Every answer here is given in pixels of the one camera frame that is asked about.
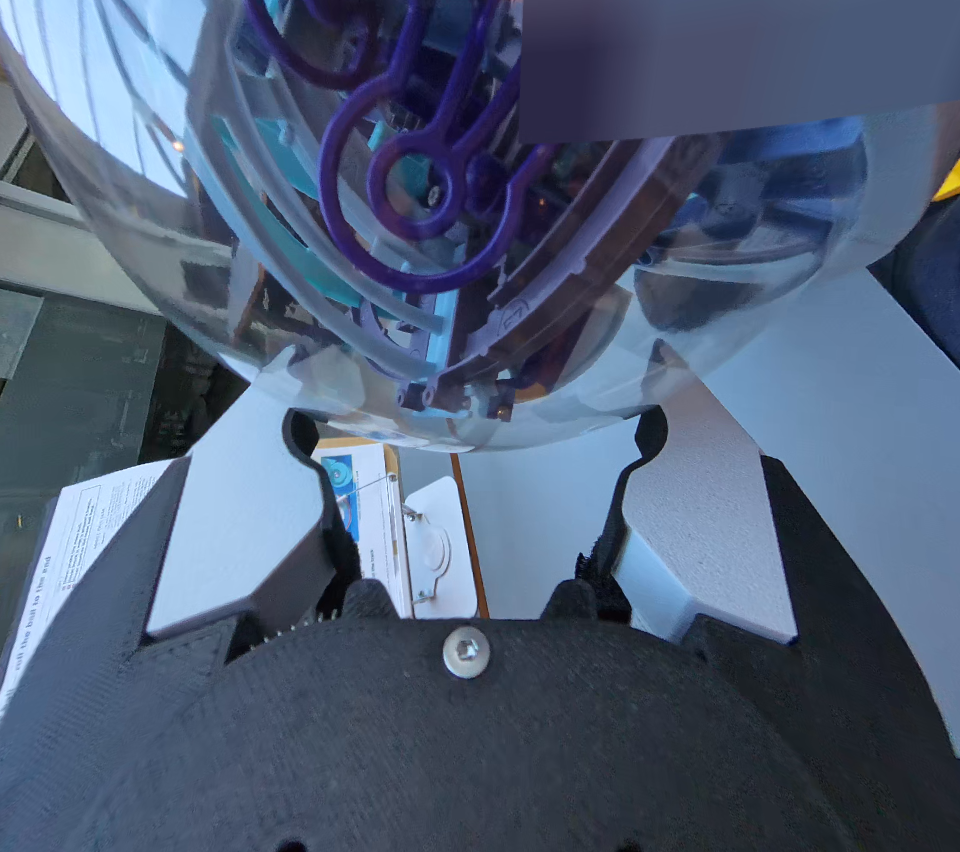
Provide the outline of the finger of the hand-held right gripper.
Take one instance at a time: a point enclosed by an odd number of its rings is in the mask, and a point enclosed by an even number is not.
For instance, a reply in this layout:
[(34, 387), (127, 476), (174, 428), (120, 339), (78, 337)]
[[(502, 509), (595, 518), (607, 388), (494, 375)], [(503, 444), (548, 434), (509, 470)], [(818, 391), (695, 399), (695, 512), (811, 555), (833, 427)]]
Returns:
[(937, 189), (939, 107), (869, 114), (864, 132), (864, 264), (869, 267), (912, 231), (930, 205)]

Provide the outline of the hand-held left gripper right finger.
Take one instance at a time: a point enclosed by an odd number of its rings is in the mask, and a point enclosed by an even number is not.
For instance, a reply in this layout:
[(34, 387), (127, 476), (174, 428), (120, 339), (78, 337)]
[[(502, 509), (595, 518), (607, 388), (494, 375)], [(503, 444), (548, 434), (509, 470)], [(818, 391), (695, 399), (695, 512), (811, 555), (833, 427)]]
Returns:
[(797, 638), (755, 441), (700, 380), (644, 411), (578, 578), (600, 618), (678, 644), (700, 617), (778, 644)]

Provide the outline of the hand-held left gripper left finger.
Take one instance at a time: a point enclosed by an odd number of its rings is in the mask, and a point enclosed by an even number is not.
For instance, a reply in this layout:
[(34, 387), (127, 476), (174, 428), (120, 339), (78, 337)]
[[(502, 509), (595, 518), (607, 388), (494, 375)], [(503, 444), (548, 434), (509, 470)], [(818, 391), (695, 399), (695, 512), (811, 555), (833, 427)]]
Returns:
[(188, 468), (146, 622), (174, 637), (223, 618), (257, 637), (342, 608), (362, 577), (312, 418), (248, 388), (186, 456)]

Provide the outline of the clear plastic maze ball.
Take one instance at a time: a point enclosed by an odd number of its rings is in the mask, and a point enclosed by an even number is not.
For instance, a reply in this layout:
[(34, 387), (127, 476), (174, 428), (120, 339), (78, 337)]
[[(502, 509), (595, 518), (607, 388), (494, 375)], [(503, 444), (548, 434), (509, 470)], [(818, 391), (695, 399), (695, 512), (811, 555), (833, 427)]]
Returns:
[(131, 281), (345, 433), (596, 431), (865, 267), (871, 114), (526, 138), (524, 0), (1, 6), (18, 105)]

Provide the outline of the person's dark blue clothing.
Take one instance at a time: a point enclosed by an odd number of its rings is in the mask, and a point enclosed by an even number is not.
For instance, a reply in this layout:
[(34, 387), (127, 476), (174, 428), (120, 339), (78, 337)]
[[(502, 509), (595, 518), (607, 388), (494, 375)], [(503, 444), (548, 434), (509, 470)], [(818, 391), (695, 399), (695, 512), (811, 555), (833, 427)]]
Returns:
[(912, 230), (869, 271), (959, 366), (959, 196), (931, 203)]

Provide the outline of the printed instruction sheet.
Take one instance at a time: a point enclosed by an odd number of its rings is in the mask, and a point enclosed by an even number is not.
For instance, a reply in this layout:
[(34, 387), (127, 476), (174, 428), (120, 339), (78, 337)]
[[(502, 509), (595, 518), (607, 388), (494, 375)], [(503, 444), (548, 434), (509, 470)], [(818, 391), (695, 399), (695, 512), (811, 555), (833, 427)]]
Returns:
[[(367, 440), (320, 440), (312, 459), (330, 478), (344, 527), (359, 542), (364, 528), (362, 490), (400, 492), (396, 452)], [(18, 622), (2, 654), (2, 718), (70, 592), (172, 464), (173, 459), (161, 460), (90, 478), (63, 487), (50, 502), (21, 595)]]

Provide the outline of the white plastic holder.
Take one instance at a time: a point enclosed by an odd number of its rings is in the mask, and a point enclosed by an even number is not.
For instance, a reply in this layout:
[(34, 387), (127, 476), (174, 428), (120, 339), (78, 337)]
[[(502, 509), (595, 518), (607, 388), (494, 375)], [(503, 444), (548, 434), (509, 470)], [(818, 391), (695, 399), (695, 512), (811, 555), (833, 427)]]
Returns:
[(413, 617), (474, 618), (478, 593), (455, 479), (445, 475), (414, 492), (402, 514)]

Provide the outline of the brown cardboard board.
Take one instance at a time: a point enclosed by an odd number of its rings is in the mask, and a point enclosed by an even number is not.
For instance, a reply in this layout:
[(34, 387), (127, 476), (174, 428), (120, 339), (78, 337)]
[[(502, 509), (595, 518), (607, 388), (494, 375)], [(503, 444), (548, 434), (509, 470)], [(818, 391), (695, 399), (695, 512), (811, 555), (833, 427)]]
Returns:
[(466, 489), (464, 476), (462, 472), (460, 456), (459, 454), (452, 452), (450, 453), (449, 458), (450, 458), (453, 480), (457, 486), (459, 501), (460, 501), (460, 506), (462, 511), (462, 520), (463, 520), (463, 526), (464, 526), (466, 546), (468, 550), (471, 574), (472, 574), (472, 579), (473, 579), (473, 584), (474, 584), (474, 589), (475, 589), (476, 599), (477, 599), (476, 615), (478, 618), (488, 619), (490, 618), (489, 605), (487, 601), (485, 584), (483, 581), (481, 565), (479, 562), (479, 556), (478, 556), (478, 551), (476, 547), (474, 525), (472, 521), (470, 504), (467, 496), (467, 489)]

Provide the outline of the grey window ledge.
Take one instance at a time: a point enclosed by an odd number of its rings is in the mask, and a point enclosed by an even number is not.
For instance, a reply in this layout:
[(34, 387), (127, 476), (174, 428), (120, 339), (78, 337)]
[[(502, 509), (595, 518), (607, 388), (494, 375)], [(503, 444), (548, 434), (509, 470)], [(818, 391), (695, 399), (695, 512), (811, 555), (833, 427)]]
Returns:
[(43, 293), (158, 316), (72, 204), (1, 183), (1, 278)]

